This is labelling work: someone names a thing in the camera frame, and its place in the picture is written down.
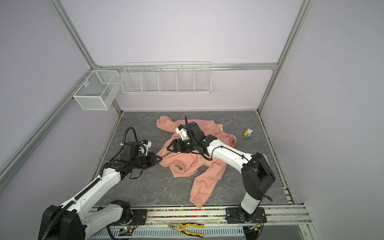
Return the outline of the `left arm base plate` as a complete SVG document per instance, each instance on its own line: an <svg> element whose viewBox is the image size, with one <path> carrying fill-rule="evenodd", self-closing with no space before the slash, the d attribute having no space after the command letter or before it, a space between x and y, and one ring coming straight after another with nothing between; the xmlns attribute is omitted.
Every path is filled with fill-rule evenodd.
<svg viewBox="0 0 384 240"><path fill-rule="evenodd" d="M128 226L144 226L146 224L148 209L132 209Z"/></svg>

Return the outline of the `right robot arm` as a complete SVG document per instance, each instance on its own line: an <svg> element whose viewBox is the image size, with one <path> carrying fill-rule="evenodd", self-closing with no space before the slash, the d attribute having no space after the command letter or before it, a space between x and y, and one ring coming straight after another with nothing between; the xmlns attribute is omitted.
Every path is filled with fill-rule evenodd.
<svg viewBox="0 0 384 240"><path fill-rule="evenodd" d="M196 122L188 122L176 128L179 139L173 140L167 151L172 153L197 154L211 161L217 158L236 169L243 180L246 194L237 208L227 208L226 221L238 223L266 223L265 210L260 203L267 196L276 177L266 155L253 155L236 150L213 135L205 135Z"/></svg>

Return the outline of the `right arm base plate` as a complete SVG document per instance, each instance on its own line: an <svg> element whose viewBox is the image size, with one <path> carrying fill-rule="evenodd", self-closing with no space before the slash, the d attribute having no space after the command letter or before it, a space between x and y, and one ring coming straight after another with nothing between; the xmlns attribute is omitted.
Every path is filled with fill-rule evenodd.
<svg viewBox="0 0 384 240"><path fill-rule="evenodd" d="M267 218L264 208L257 207L253 213L249 214L239 206L226 208L226 221L229 224L264 224Z"/></svg>

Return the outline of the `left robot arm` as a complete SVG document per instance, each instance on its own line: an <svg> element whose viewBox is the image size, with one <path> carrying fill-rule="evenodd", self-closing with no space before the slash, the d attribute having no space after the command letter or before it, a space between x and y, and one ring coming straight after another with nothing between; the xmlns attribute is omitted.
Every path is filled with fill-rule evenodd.
<svg viewBox="0 0 384 240"><path fill-rule="evenodd" d="M134 169L143 171L162 160L149 150L151 144L147 140L124 140L119 151L104 164L92 182L61 205L52 205L44 211L38 238L86 240L111 224L134 223L131 204L125 201L114 200L95 213L90 210L113 186L131 176Z"/></svg>

